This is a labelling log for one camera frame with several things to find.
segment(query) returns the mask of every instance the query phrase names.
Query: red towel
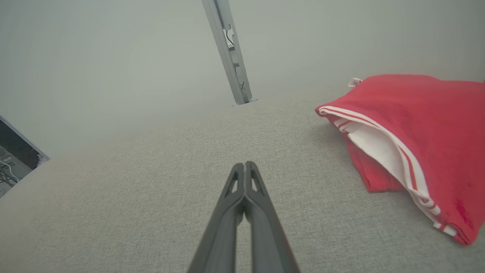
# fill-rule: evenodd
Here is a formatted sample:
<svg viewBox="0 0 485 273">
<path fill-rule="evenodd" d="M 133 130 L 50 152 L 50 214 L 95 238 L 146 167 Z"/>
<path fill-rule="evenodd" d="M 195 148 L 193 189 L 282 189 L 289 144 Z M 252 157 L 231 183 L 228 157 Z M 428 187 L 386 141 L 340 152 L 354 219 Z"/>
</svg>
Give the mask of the red towel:
<svg viewBox="0 0 485 273">
<path fill-rule="evenodd" d="M 406 189 L 434 227 L 472 244 L 485 221 L 485 84 L 372 76 L 315 109 L 369 191 Z"/>
</svg>

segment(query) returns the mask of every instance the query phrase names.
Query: red cloth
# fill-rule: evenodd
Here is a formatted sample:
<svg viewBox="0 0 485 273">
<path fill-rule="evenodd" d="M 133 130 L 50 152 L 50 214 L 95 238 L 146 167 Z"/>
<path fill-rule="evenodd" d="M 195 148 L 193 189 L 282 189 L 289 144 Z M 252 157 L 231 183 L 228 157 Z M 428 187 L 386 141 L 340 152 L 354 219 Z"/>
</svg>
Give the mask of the red cloth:
<svg viewBox="0 0 485 273">
<path fill-rule="evenodd" d="M 315 110 L 335 125 L 350 120 L 392 139 L 403 182 L 342 132 L 369 191 L 406 189 L 435 227 L 461 244 L 475 241 L 485 221 L 485 84 L 372 76 Z"/>
</svg>

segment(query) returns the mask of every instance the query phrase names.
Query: gray carpet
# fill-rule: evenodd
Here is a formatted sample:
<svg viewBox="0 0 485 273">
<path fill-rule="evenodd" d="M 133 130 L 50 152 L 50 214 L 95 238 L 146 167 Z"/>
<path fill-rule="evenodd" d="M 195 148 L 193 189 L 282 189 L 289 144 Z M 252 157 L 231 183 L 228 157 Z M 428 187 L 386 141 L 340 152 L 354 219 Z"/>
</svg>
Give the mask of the gray carpet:
<svg viewBox="0 0 485 273">
<path fill-rule="evenodd" d="M 407 193 L 366 191 L 313 112 L 339 94 L 254 102 L 47 162 L 0 199 L 0 271 L 184 272 L 231 167 L 252 160 L 302 272 L 483 272 L 483 229 L 463 247 Z M 246 220 L 237 270 L 251 270 Z"/>
</svg>

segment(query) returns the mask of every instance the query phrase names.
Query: metal bracket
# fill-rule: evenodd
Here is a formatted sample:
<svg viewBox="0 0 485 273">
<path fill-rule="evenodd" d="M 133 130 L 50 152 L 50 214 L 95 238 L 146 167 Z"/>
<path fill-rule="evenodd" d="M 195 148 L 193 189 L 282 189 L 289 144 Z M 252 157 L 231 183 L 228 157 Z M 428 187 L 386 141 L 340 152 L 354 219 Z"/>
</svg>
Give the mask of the metal bracket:
<svg viewBox="0 0 485 273">
<path fill-rule="evenodd" d="M 236 229 L 243 213 L 251 223 L 253 272 L 299 273 L 258 167 L 251 161 L 232 167 L 188 273 L 234 273 Z"/>
<path fill-rule="evenodd" d="M 226 71 L 232 95 L 236 104 L 257 101 L 251 94 L 251 88 L 244 67 L 243 55 L 239 46 L 239 39 L 234 26 L 228 0 L 202 0 L 206 10 L 214 40 Z M 226 31 L 232 30 L 234 35 L 231 42 L 234 48 L 230 49 L 226 43 Z"/>
</svg>

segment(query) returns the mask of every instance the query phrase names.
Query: gray wall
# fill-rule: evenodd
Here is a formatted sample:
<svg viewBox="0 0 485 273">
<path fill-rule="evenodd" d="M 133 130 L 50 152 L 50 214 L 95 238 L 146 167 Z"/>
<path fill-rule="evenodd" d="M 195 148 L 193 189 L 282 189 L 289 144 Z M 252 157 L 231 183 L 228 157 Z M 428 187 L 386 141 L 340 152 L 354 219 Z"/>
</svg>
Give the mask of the gray wall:
<svg viewBox="0 0 485 273">
<path fill-rule="evenodd" d="M 230 4 L 260 99 L 381 73 L 485 79 L 483 0 Z M 0 92 L 50 157 L 234 102 L 200 0 L 4 0 Z"/>
</svg>

